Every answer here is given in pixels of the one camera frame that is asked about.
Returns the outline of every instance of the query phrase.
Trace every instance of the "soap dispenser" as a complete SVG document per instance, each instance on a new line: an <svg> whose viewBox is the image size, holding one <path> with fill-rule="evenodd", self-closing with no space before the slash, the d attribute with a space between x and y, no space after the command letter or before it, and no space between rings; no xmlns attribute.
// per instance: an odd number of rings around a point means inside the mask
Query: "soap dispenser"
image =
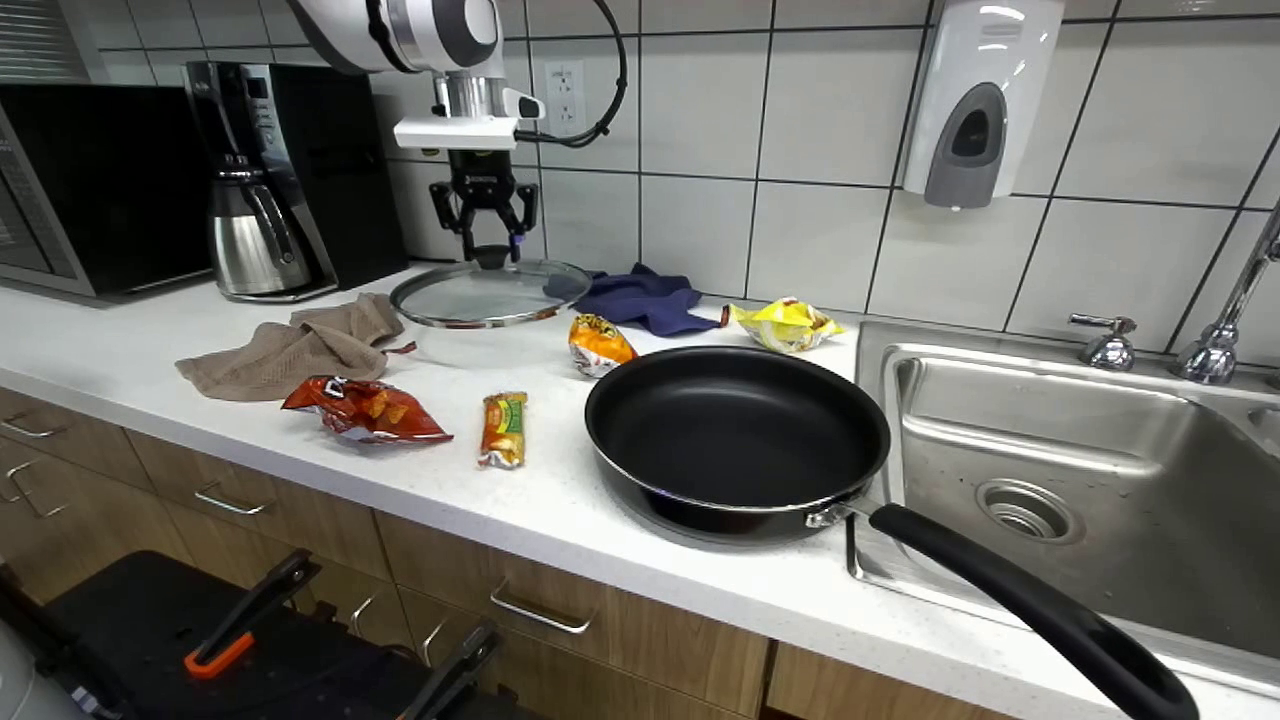
<svg viewBox="0 0 1280 720"><path fill-rule="evenodd" d="M942 206L1008 197L1024 161L1064 0L946 0L903 186Z"/></svg>

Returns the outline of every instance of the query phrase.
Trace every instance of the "towel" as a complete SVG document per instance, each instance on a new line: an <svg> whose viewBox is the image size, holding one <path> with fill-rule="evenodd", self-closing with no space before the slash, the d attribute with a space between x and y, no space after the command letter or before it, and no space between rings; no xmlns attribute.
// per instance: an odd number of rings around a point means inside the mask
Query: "towel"
<svg viewBox="0 0 1280 720"><path fill-rule="evenodd" d="M194 355L178 367L212 399L284 399L309 374L381 379L388 355L377 345L401 328L392 301L362 296L292 312L289 323L260 323L243 347Z"/></svg>
<svg viewBox="0 0 1280 720"><path fill-rule="evenodd" d="M653 336L697 336L725 318L687 315L699 292L683 276L655 276L637 262L629 276L598 276L581 312L598 312L614 323L640 323Z"/></svg>

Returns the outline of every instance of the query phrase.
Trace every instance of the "blue cloth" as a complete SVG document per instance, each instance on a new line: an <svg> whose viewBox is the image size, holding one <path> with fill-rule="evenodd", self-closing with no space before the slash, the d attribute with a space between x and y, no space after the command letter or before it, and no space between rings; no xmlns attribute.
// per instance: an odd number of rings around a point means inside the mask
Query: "blue cloth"
<svg viewBox="0 0 1280 720"><path fill-rule="evenodd" d="M683 276L655 276L637 262L629 276L598 276L581 312L598 312L614 323L640 323L653 336L697 336L722 328L718 318L687 315L699 292Z"/></svg>

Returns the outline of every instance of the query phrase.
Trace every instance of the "non-stick pan surface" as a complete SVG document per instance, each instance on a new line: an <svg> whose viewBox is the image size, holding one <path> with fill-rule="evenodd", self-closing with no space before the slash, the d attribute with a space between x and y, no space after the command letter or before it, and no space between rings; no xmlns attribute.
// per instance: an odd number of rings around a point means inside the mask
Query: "non-stick pan surface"
<svg viewBox="0 0 1280 720"><path fill-rule="evenodd" d="M835 372L760 347L675 347L609 372L588 433L634 482L718 513L854 494L889 453L886 410Z"/></svg>

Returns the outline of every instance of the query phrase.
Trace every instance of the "sink drain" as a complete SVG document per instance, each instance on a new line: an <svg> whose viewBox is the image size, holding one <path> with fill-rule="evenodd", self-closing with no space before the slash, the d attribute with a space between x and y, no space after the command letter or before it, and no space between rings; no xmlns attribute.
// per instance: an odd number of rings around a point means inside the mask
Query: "sink drain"
<svg viewBox="0 0 1280 720"><path fill-rule="evenodd" d="M981 487L981 502L995 524L1034 540L1064 542L1082 531L1078 513L1055 492L1028 479L995 477Z"/></svg>

